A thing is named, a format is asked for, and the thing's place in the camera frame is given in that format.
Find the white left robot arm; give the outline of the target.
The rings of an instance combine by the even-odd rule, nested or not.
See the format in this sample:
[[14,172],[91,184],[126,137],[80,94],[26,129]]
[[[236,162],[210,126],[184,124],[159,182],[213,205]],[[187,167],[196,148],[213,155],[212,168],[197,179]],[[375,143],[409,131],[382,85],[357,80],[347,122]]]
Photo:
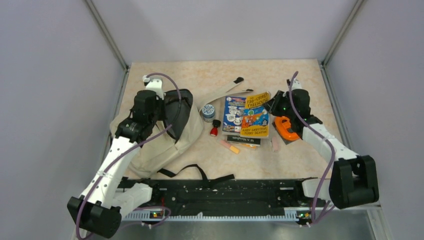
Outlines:
[[92,235],[111,238],[120,228],[123,217],[145,203],[154,207],[160,202],[159,191],[137,183],[122,194],[116,191],[132,159],[147,143],[168,129],[153,134],[158,121],[166,118],[165,94],[147,88],[134,97],[129,115],[118,123],[114,140],[95,176],[80,194],[71,197],[67,209],[75,223],[76,240]]

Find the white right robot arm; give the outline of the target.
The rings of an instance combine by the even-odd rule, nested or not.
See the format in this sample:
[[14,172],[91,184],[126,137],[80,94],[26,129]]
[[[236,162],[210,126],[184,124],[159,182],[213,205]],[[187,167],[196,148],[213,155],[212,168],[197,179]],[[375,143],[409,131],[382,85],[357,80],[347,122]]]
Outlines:
[[313,199],[331,201],[338,209],[346,209],[379,200],[379,186],[375,160],[350,150],[334,135],[310,108],[310,96],[305,89],[278,91],[263,104],[268,113],[289,119],[291,129],[301,140],[312,146],[328,162],[324,176],[329,179],[309,178],[293,192],[299,206],[307,206]]

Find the cream canvas backpack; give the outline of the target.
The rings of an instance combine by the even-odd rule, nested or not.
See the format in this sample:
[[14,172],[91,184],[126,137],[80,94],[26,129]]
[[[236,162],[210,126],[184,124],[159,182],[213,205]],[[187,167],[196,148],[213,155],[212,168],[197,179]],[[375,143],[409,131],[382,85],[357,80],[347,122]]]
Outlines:
[[[151,73],[147,76],[159,78],[160,74]],[[156,135],[165,128],[168,130],[158,138],[146,143],[132,159],[125,172],[131,171],[142,179],[149,178],[157,172],[172,177],[173,174],[166,171],[164,167],[181,156],[202,134],[204,129],[202,108],[227,96],[243,81],[243,77],[238,77],[198,100],[186,88],[177,87],[174,90],[163,90],[166,119],[156,122],[153,134]],[[110,123],[109,129],[114,139],[119,122],[129,116],[133,105],[134,100],[131,106],[122,108]]]

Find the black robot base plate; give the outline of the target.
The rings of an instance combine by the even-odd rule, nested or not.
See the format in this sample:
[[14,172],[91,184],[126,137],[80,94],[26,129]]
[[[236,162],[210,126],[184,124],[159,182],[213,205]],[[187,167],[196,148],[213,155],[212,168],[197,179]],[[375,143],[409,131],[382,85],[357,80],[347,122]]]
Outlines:
[[152,187],[152,197],[143,207],[165,206],[171,216],[183,217],[283,217],[289,208],[312,207],[296,179],[233,179],[212,187],[196,179],[123,179],[119,188],[135,184]]

